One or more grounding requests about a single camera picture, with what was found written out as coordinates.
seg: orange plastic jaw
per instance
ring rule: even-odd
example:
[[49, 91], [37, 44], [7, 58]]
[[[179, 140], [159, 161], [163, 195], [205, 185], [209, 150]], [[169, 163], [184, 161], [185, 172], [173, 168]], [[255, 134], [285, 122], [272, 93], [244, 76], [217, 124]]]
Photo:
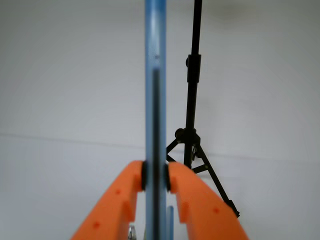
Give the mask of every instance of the orange plastic jaw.
[[135, 220], [137, 193], [142, 191], [143, 161], [131, 162], [86, 217], [72, 240], [125, 240]]
[[[135, 220], [137, 193], [142, 191], [142, 161], [130, 163], [86, 217], [72, 240], [125, 240]], [[180, 222], [189, 240], [248, 240], [232, 209], [192, 170], [171, 162], [170, 191], [176, 194]]]
[[178, 162], [168, 166], [171, 193], [176, 194], [181, 223], [189, 240], [248, 240], [235, 213], [191, 169]]

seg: gray background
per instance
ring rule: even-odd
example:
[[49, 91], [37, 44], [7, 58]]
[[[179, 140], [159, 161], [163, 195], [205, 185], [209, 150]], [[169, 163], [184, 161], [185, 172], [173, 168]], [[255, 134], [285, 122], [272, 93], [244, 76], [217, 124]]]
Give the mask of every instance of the gray background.
[[[0, 4], [0, 238], [68, 239], [145, 157], [144, 2]], [[185, 124], [192, 18], [192, 1], [168, 2], [167, 143]], [[319, 2], [205, 0], [199, 51], [195, 126], [248, 236], [319, 239]]]

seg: black tripod stand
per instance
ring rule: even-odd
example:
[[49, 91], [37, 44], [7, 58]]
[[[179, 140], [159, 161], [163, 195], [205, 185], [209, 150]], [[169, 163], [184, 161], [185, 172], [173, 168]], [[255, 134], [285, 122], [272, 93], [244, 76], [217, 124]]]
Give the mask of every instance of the black tripod stand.
[[193, 12], [193, 30], [192, 30], [192, 48], [191, 54], [186, 60], [188, 95], [186, 105], [186, 123], [185, 128], [179, 128], [175, 132], [175, 140], [166, 147], [166, 160], [168, 162], [175, 162], [175, 160], [168, 155], [172, 149], [178, 144], [184, 144], [184, 161], [183, 164], [191, 169], [192, 161], [195, 157], [203, 160], [203, 165], [193, 168], [192, 170], [197, 174], [208, 170], [214, 181], [223, 201], [234, 211], [235, 215], [239, 217], [239, 212], [234, 203], [228, 198], [224, 188], [222, 187], [215, 171], [213, 170], [205, 152], [200, 145], [200, 137], [195, 129], [195, 115], [196, 115], [196, 101], [197, 101], [197, 86], [200, 77], [201, 55], [199, 54], [200, 41], [200, 25], [201, 25], [201, 11], [202, 0], [194, 0]]

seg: black metal pole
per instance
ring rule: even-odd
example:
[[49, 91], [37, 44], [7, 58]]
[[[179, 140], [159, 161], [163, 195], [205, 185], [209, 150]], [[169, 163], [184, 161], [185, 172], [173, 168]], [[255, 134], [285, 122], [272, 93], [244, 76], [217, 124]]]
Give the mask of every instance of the black metal pole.
[[186, 104], [186, 121], [185, 131], [188, 139], [184, 144], [184, 165], [191, 168], [192, 151], [193, 151], [193, 132], [195, 131], [195, 117], [196, 117], [196, 101], [197, 101], [197, 87], [200, 77], [201, 55], [199, 55], [199, 41], [200, 41], [200, 26], [201, 26], [201, 11], [202, 0], [194, 1], [193, 11], [193, 30], [192, 30], [192, 48], [191, 55], [187, 59], [187, 82], [188, 94]]

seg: blurry blue object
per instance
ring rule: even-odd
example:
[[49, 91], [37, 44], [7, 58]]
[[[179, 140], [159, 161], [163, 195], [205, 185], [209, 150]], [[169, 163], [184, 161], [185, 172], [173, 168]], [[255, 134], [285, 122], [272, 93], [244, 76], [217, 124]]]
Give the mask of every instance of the blurry blue object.
[[146, 239], [166, 239], [166, 1], [145, 1]]

